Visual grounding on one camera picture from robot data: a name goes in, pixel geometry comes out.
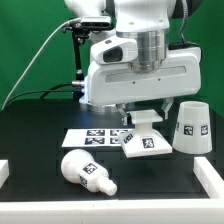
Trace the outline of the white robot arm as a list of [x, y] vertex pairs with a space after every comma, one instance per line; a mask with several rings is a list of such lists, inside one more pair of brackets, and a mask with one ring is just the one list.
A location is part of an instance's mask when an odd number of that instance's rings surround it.
[[177, 0], [64, 0], [95, 32], [111, 20], [102, 13], [113, 7], [116, 24], [90, 48], [86, 89], [91, 105], [114, 105], [125, 122], [123, 106], [198, 92], [201, 86], [199, 47], [168, 48], [169, 19]]

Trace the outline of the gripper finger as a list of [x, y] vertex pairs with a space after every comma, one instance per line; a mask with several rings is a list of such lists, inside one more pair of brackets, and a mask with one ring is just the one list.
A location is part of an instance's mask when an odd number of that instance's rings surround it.
[[168, 118], [169, 110], [171, 109], [172, 105], [174, 103], [174, 98], [166, 98], [162, 104], [162, 111], [164, 112], [164, 119]]
[[122, 122], [124, 125], [128, 125], [128, 115], [125, 111], [125, 104], [116, 104], [118, 112], [122, 116]]

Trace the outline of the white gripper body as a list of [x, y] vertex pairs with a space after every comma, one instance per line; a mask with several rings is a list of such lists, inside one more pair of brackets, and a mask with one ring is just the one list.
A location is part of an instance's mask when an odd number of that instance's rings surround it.
[[158, 70], [136, 73], [128, 63], [99, 65], [87, 75], [87, 93], [94, 106], [126, 104], [195, 94], [201, 87], [201, 49], [171, 50]]

